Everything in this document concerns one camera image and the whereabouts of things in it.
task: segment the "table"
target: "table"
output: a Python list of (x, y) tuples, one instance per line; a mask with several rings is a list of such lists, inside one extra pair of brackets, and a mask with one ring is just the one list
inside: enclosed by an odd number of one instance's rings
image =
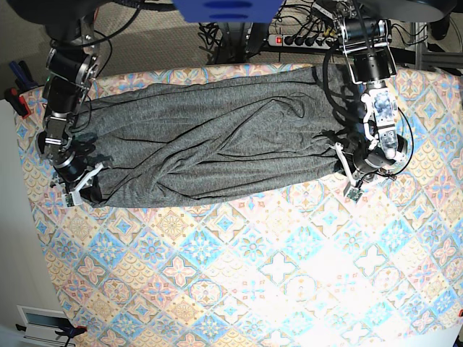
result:
[[(301, 64), (103, 78), (91, 98)], [(415, 155), (357, 203), (341, 174), (217, 205), (65, 208), (38, 159), (41, 90), (16, 118), (30, 208), (51, 281), (81, 346), (370, 346), (461, 324), (461, 81), (401, 69), (388, 86)], [(409, 137), (399, 121), (399, 131)]]

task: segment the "metal bracket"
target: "metal bracket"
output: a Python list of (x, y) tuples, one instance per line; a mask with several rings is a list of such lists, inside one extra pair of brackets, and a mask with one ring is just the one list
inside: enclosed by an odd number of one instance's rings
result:
[(334, 144), (334, 147), (331, 146), (331, 148), (333, 148), (336, 151), (336, 154), (338, 155), (338, 158), (341, 161), (342, 168), (344, 169), (344, 172), (346, 173), (349, 183), (355, 187), (355, 184), (357, 182), (354, 180), (354, 177), (352, 177), (352, 172), (350, 171), (350, 167), (349, 167), (349, 164), (347, 163), (346, 156), (342, 152), (342, 150), (344, 149), (344, 146), (340, 142), (336, 142)]
[[(338, 18), (336, 22), (339, 27), (339, 32), (341, 33), (340, 38), (341, 38), (341, 43), (342, 43), (342, 52), (344, 54), (344, 60), (346, 62), (346, 65), (349, 69), (351, 80), (354, 84), (361, 85), (364, 82), (359, 81), (357, 79), (357, 76), (354, 73), (352, 65), (350, 64), (349, 54), (358, 52), (358, 51), (366, 51), (367, 50), (366, 42), (365, 41), (349, 42), (349, 39), (347, 37), (345, 18)], [(383, 31), (381, 33), (382, 35), (379, 35), (373, 38), (373, 46), (375, 48), (385, 49), (386, 55), (388, 57), (388, 62), (389, 62), (390, 75), (395, 76), (397, 74), (397, 68), (396, 68), (396, 62), (394, 60), (394, 56), (392, 55), (392, 52), (391, 52), (391, 47), (389, 46), (389, 42), (388, 42), (388, 37), (389, 37), (388, 26), (382, 20), (378, 22), (378, 25), (381, 25), (381, 27), (383, 28)]]
[(368, 90), (373, 102), (373, 114), (378, 127), (379, 145), (387, 159), (394, 159), (399, 145), (396, 122), (397, 103), (388, 88)]
[(64, 203), (66, 204), (67, 207), (71, 206), (78, 206), (83, 203), (82, 198), (80, 196), (80, 190), (83, 189), (86, 185), (88, 185), (88, 182), (104, 168), (104, 165), (102, 163), (96, 164), (95, 168), (92, 171), (89, 171), (86, 173), (85, 176), (80, 180), (80, 182), (77, 184), (77, 186), (70, 192), (69, 194), (66, 194), (64, 196)]
[[(82, 40), (82, 44), (87, 44), (93, 42), (95, 40), (95, 32), (93, 30), (93, 24), (89, 24), (80, 20), (80, 38)], [(100, 51), (100, 44), (97, 43), (96, 45), (88, 46), (83, 48), (84, 52), (89, 55), (96, 55)]]

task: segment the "cable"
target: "cable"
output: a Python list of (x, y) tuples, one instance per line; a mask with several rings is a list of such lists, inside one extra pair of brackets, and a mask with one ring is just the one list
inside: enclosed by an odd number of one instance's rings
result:
[(274, 17), (275, 20), (277, 20), (277, 22), (283, 22), (282, 19), (283, 18), (292, 18), (293, 20), (295, 20), (296, 22), (299, 23), (299, 25), (303, 26), (306, 28), (306, 25), (309, 25), (309, 23), (305, 23), (305, 24), (302, 24), (302, 22), (297, 19), (295, 16), (291, 16), (291, 15), (286, 15), (286, 16), (280, 16), (280, 17)]
[(417, 44), (419, 44), (419, 43), (423, 43), (423, 42), (425, 42), (425, 41), (428, 39), (428, 36), (426, 35), (422, 40), (415, 41), (415, 42), (412, 42), (412, 43), (408, 43), (408, 42), (405, 42), (404, 36), (402, 36), (402, 33), (400, 32), (400, 30), (398, 29), (398, 27), (391, 27), (391, 28), (397, 30), (397, 32), (399, 33), (400, 39), (402, 40), (402, 43), (403, 43), (405, 46), (408, 46), (408, 47), (417, 45)]
[(88, 127), (88, 125), (90, 124), (90, 120), (92, 119), (92, 111), (93, 111), (93, 109), (92, 109), (92, 99), (88, 95), (87, 95), (87, 98), (88, 98), (88, 120), (87, 120), (87, 122), (85, 124), (83, 124), (79, 128), (70, 127), (69, 130), (73, 134), (76, 133), (76, 132), (81, 132), (82, 130), (85, 130)]
[(408, 120), (408, 118), (404, 115), (404, 112), (402, 112), (402, 110), (399, 108), (399, 112), (401, 114), (401, 116), (405, 119), (406, 123), (407, 123), (407, 126), (408, 126), (408, 129), (410, 130), (410, 137), (412, 138), (412, 152), (410, 153), (410, 158), (408, 158), (408, 161), (407, 163), (405, 164), (405, 166), (403, 168), (401, 168), (399, 171), (397, 171), (396, 173), (388, 173), (388, 174), (383, 174), (381, 172), (379, 172), (378, 170), (376, 171), (373, 171), (373, 172), (369, 172), (369, 173), (366, 173), (365, 175), (362, 176), (362, 178), (357, 182), (357, 188), (361, 188), (362, 187), (362, 184), (363, 184), (363, 181), (365, 180), (365, 178), (368, 176), (368, 175), (377, 175), (377, 176), (381, 176), (381, 177), (386, 177), (388, 179), (392, 179), (393, 177), (401, 174), (402, 172), (405, 171), (405, 169), (408, 167), (408, 165), (410, 164), (410, 162), (412, 161), (412, 158), (413, 158), (413, 154), (414, 154), (414, 151), (415, 151), (415, 140), (413, 138), (413, 131), (412, 131), (412, 126), (410, 125), (410, 122)]
[(109, 39), (113, 38), (114, 36), (122, 33), (124, 30), (126, 30), (138, 17), (139, 13), (141, 12), (141, 9), (137, 9), (134, 14), (130, 17), (130, 19), (127, 21), (127, 23), (125, 23), (124, 25), (122, 25), (118, 30), (116, 30), (114, 33), (110, 34), (110, 35), (107, 35), (106, 37), (104, 38), (101, 38), (99, 40), (95, 40), (93, 42), (89, 42), (89, 43), (85, 43), (83, 45), (77, 45), (77, 46), (60, 46), (60, 42), (58, 41), (52, 41), (51, 42), (51, 47), (52, 48), (59, 48), (61, 50), (75, 50), (75, 49), (79, 49), (79, 48), (85, 48), (85, 47), (90, 47), (90, 46), (93, 46), (93, 45), (96, 45), (98, 43), (102, 43), (102, 42), (105, 42), (105, 41), (108, 41)]
[(317, 35), (321, 34), (323, 32), (323, 30), (320, 29), (320, 26), (319, 24), (323, 24), (323, 21), (321, 19), (318, 19), (316, 21), (314, 21), (312, 23), (312, 26), (310, 27), (310, 29), (307, 31), (307, 33), (303, 36), (304, 40), (311, 34), (313, 33), (313, 27), (315, 27), (315, 25), (317, 25)]
[[(106, 37), (106, 35), (104, 35), (102, 32), (98, 31), (98, 30), (94, 30), (95, 33), (103, 36), (104, 38)], [(100, 69), (100, 71), (98, 71), (98, 73), (96, 74), (96, 77), (95, 78), (98, 78), (101, 74), (101, 72), (103, 72), (104, 68), (106, 67), (106, 65), (108, 65), (109, 63), (109, 59), (111, 59), (111, 56), (113, 55), (113, 44), (111, 42), (111, 40), (107, 40), (107, 43), (109, 44), (109, 55), (108, 55), (108, 58), (106, 58), (106, 61), (103, 65), (103, 67)]]
[[(295, 33), (292, 37), (293, 38), (296, 38), (297, 36), (300, 35), (300, 33), (304, 30), (304, 29), (307, 29), (307, 26), (313, 22), (313, 13), (312, 13), (312, 7), (313, 7), (313, 4), (315, 2), (312, 2), (310, 3), (310, 5), (305, 5), (305, 4), (286, 4), (286, 1), (284, 2), (283, 5), (281, 5), (280, 7), (280, 10), (279, 12), (277, 13), (277, 15), (274, 17), (274, 19), (277, 19), (278, 22), (282, 22), (281, 18), (283, 17), (291, 17), (293, 19), (295, 19), (300, 25), (301, 25), (301, 28), (297, 31), (297, 33)], [(296, 17), (293, 17), (293, 16), (281, 16), (281, 11), (283, 9), (299, 9), (299, 10), (303, 10), (305, 12), (307, 12), (309, 15), (306, 17), (306, 20), (307, 22), (305, 24), (302, 24)], [(308, 33), (310, 33), (312, 31), (314, 27), (314, 24), (312, 24), (312, 27), (310, 27), (310, 29), (308, 29)]]
[(278, 9), (278, 12), (275, 14), (275, 17), (280, 17), (281, 16), (281, 12), (283, 11), (283, 6), (286, 5), (287, 2), (288, 2), (288, 0), (284, 0), (284, 3)]
[(450, 24), (452, 27), (455, 29), (456, 36), (458, 37), (458, 41), (460, 43), (460, 53), (463, 53), (463, 39), (462, 39), (462, 34), (460, 33), (460, 30), (458, 30), (458, 27), (456, 26), (456, 23), (452, 17), (450, 17)]
[(399, 23), (394, 23), (394, 24), (391, 26), (391, 28), (393, 28), (393, 27), (400, 27), (400, 28), (401, 28), (404, 32), (406, 32), (410, 37), (412, 37), (412, 36), (415, 37), (415, 36), (418, 36), (420, 33), (422, 33), (428, 26), (427, 26), (427, 25), (424, 25), (424, 26), (421, 28), (421, 30), (420, 30), (418, 33), (416, 33), (416, 34), (411, 34), (411, 33), (409, 33), (408, 30), (405, 29), (403, 26), (401, 26)]
[(331, 95), (331, 91), (328, 85), (328, 63), (330, 61), (331, 56), (333, 55), (334, 51), (339, 48), (339, 41), (335, 41), (332, 47), (327, 50), (325, 54), (325, 58), (323, 59), (323, 66), (322, 66), (322, 75), (323, 75), (323, 91), (325, 92), (326, 98), (330, 105), (334, 108), (334, 110), (341, 114), (346, 120), (352, 121), (354, 123), (358, 123), (359, 119), (353, 115), (351, 115), (348, 110), (342, 108), (338, 103), (333, 99)]
[(113, 2), (125, 7), (131, 7), (133, 9), (146, 9), (148, 11), (169, 12), (177, 10), (173, 4), (153, 4), (151, 2), (137, 0), (113, 0)]
[(199, 24), (200, 32), (197, 34), (204, 42), (204, 47), (199, 46), (199, 49), (208, 54), (208, 64), (217, 64), (219, 52), (222, 46), (222, 39), (218, 40), (219, 27), (217, 23)]
[(399, 170), (399, 172), (393, 173), (392, 176), (397, 176), (398, 174), (401, 174), (402, 172), (404, 172), (404, 170), (410, 164), (410, 161), (412, 161), (413, 153), (415, 151), (415, 140), (413, 139), (412, 126), (410, 125), (410, 122), (408, 121), (408, 118), (404, 115), (404, 112), (402, 112), (402, 110), (400, 108), (399, 108), (399, 112), (400, 112), (401, 116), (405, 119), (405, 121), (406, 121), (406, 123), (408, 125), (408, 129), (410, 130), (410, 137), (412, 138), (412, 152), (410, 153), (410, 158), (408, 159), (407, 164), (405, 164), (405, 166), (403, 168), (401, 168)]
[(360, 27), (362, 28), (363, 38), (365, 39), (365, 43), (367, 44), (368, 55), (369, 56), (374, 56), (375, 55), (375, 48), (371, 44), (370, 40), (368, 40), (367, 28), (365, 27), (365, 22), (363, 20), (362, 14), (360, 13), (359, 3), (357, 2), (357, 0), (352, 0), (352, 3), (354, 4), (354, 8), (355, 8), (355, 11), (357, 13), (357, 17), (359, 18), (359, 21), (360, 21)]

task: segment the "gray fabric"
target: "gray fabric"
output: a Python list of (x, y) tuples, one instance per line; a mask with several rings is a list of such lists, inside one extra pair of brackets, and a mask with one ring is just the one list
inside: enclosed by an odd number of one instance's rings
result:
[[(330, 88), (342, 73), (331, 69)], [(334, 172), (323, 130), (340, 130), (313, 70), (207, 85), (151, 85), (92, 102), (77, 139), (112, 158), (95, 206), (207, 205)], [(83, 112), (79, 124), (88, 120)]]

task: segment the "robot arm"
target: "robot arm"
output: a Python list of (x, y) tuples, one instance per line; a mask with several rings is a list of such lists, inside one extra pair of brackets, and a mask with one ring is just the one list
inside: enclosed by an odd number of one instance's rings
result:
[[(195, 1), (174, 0), (180, 11), (188, 10)], [(362, 125), (365, 141), (362, 141), (351, 153), (352, 157), (349, 160), (344, 156), (340, 144), (334, 146), (349, 178), (345, 195), (358, 200), (362, 194), (362, 183), (368, 174), (377, 173), (383, 167), (397, 161), (405, 161), (407, 143), (396, 133), (394, 116), (398, 108), (385, 83), (386, 79), (396, 74), (394, 58), (389, 48), (388, 20), (363, 18), (357, 0), (349, 1), (353, 3), (348, 2), (347, 6), (339, 7), (338, 11), (332, 13), (339, 42), (329, 49), (324, 65), (327, 67), (330, 54), (340, 49), (349, 68), (352, 82), (365, 86), (362, 96), (365, 116), (361, 121), (355, 119)], [(389, 0), (359, 1), (366, 7), (382, 9), (382, 13), (390, 13), (393, 16), (397, 13), (402, 15), (400, 9), (403, 8), (408, 13), (413, 12), (410, 20), (423, 18), (422, 21), (428, 21), (442, 18), (453, 8), (452, 4), (456, 0), (394, 0), (392, 8), (387, 5), (390, 3)], [(93, 32), (93, 17), (95, 9), (108, 0), (48, 0), (46, 3), (36, 0), (8, 0), (8, 2), (19, 16), (30, 22), (45, 25), (46, 32), (54, 43), (46, 62), (50, 76), (43, 97), (48, 103), (43, 119), (44, 131), (37, 136), (38, 151), (55, 168), (57, 183), (65, 187), (68, 205), (81, 204), (81, 194), (87, 200), (100, 202), (97, 175), (103, 169), (103, 164), (89, 163), (87, 153), (73, 145), (72, 127), (75, 126), (80, 107), (87, 98), (98, 73), (99, 45), (92, 44), (98, 42)], [(130, 3), (138, 8), (138, 11), (142, 6), (148, 5), (144, 0), (117, 0), (117, 2)], [(210, 2), (214, 3), (215, 7), (209, 6)], [(222, 19), (230, 18), (226, 12), (236, 11), (224, 7), (224, 4), (248, 3), (248, 1), (226, 0), (210, 2), (205, 3), (204, 6), (208, 6), (208, 11), (214, 8), (214, 11), (220, 11), (218, 17), (214, 16)], [(279, 6), (280, 1), (273, 2)], [(164, 10), (166, 6), (169, 9), (173, 8), (172, 5), (162, 6)], [(252, 22), (252, 16), (258, 13), (258, 9), (252, 6), (242, 7), (240, 11), (247, 12), (241, 17), (237, 17), (235, 13), (235, 21), (239, 22), (239, 18), (246, 17), (246, 22)], [(324, 83), (328, 83), (325, 73), (323, 80)], [(337, 111), (340, 110), (329, 95), (327, 85), (325, 87), (328, 100)]]

